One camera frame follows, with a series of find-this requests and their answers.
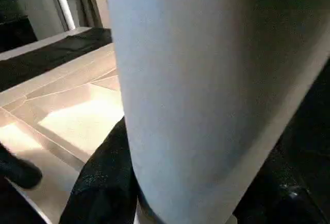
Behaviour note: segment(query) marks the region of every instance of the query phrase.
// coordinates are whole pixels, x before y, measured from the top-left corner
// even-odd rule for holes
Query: black fabric
[[[239,223],[329,223],[330,61],[235,210]]]
[[[0,177],[0,223],[46,224],[25,199]]]
[[[0,61],[0,92],[111,42],[110,29],[91,28],[40,49]]]
[[[39,168],[12,155],[0,144],[0,175],[25,189],[35,187],[42,179]]]
[[[122,119],[80,172],[60,223],[131,224],[136,204],[137,182]]]

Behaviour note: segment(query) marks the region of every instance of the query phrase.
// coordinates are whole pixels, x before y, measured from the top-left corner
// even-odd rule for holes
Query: white cylinder
[[[147,203],[225,223],[326,60],[329,0],[108,1]]]

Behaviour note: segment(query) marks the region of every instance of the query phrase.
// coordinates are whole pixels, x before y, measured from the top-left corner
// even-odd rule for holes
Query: black cloth
[[[136,204],[137,182],[123,118],[83,167],[60,223],[131,224]]]

